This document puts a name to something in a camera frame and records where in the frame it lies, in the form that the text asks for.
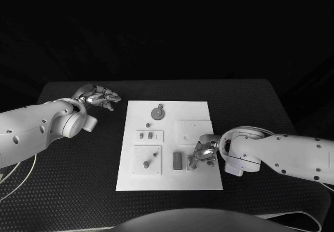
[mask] black background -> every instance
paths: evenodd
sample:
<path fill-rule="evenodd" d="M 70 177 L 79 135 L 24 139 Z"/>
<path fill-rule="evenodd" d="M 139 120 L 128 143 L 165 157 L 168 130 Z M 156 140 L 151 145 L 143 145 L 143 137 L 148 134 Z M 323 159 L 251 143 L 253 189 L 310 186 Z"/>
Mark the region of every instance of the black background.
<path fill-rule="evenodd" d="M 59 1 L 0 12 L 0 112 L 35 104 L 50 81 L 264 78 L 298 134 L 334 140 L 331 6 Z"/>

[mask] textured black mat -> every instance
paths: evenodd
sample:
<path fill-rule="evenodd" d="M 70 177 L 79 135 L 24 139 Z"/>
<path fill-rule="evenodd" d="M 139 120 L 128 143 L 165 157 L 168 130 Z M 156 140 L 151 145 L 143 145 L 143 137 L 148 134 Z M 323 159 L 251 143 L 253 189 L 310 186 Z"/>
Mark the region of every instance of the textured black mat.
<path fill-rule="evenodd" d="M 44 86 L 37 104 L 70 97 L 87 82 Z M 175 80 L 92 82 L 115 91 L 122 100 L 115 111 L 90 107 L 92 132 L 56 140 L 37 154 L 31 175 L 0 203 L 1 231 L 61 231 L 115 226 L 168 209 L 215 208 L 251 215 L 302 211 L 322 224 L 331 204 L 326 189 L 315 182 L 276 174 L 263 164 L 256 173 L 236 177 L 223 171 L 223 191 L 115 191 L 122 149 L 126 101 L 207 101 L 214 134 L 237 126 L 295 134 L 283 107 L 266 80 Z M 0 187 L 2 197 L 25 177 L 33 158 L 24 161 Z"/>

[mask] bolt hole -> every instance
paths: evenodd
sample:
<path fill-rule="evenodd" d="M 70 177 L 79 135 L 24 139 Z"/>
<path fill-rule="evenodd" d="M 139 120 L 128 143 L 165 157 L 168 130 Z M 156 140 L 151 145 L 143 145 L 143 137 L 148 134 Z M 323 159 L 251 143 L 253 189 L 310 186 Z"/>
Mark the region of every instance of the bolt hole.
<path fill-rule="evenodd" d="M 40 133 L 43 134 L 43 132 L 44 132 L 44 128 L 43 126 L 40 126 Z"/>
<path fill-rule="evenodd" d="M 14 137 L 12 137 L 12 142 L 14 142 L 14 144 L 17 144 L 17 143 L 18 143 L 18 141 L 20 141 L 18 137 L 17 137 L 17 136 L 14 136 Z"/>

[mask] black table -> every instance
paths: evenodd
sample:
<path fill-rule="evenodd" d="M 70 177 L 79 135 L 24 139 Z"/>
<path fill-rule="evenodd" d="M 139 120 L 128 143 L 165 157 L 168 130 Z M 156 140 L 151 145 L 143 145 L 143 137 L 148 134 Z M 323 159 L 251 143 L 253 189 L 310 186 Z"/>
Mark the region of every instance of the black table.
<path fill-rule="evenodd" d="M 70 97 L 87 82 L 48 83 L 37 104 Z M 92 132 L 56 140 L 37 154 L 31 175 L 0 203 L 1 231 L 64 231 L 110 227 L 156 211 L 214 208 L 250 215 L 303 212 L 323 222 L 331 204 L 319 183 L 277 174 L 262 163 L 260 171 L 236 177 L 223 171 L 223 191 L 115 191 L 126 101 L 207 101 L 214 134 L 237 126 L 295 134 L 272 86 L 266 80 L 93 81 L 122 97 L 115 111 L 90 107 Z M 21 162 L 0 188 L 2 197 L 25 177 L 33 158 Z M 285 225 L 310 230 L 298 220 Z"/>

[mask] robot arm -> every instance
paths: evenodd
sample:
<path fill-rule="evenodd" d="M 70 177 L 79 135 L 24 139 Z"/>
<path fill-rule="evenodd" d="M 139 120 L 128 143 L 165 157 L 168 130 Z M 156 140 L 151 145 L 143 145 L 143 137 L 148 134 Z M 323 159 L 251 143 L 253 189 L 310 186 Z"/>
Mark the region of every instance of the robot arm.
<path fill-rule="evenodd" d="M 270 134 L 264 130 L 237 127 L 223 136 L 202 135 L 190 158 L 210 162 L 215 151 L 226 161 L 224 171 L 241 176 L 257 172 L 260 161 L 283 175 L 334 184 L 334 142 L 296 135 Z"/>
<path fill-rule="evenodd" d="M 0 168 L 30 158 L 63 137 L 83 129 L 90 132 L 96 118 L 86 114 L 90 105 L 113 110 L 109 101 L 120 97 L 109 89 L 84 85 L 71 98 L 47 101 L 0 114 Z"/>

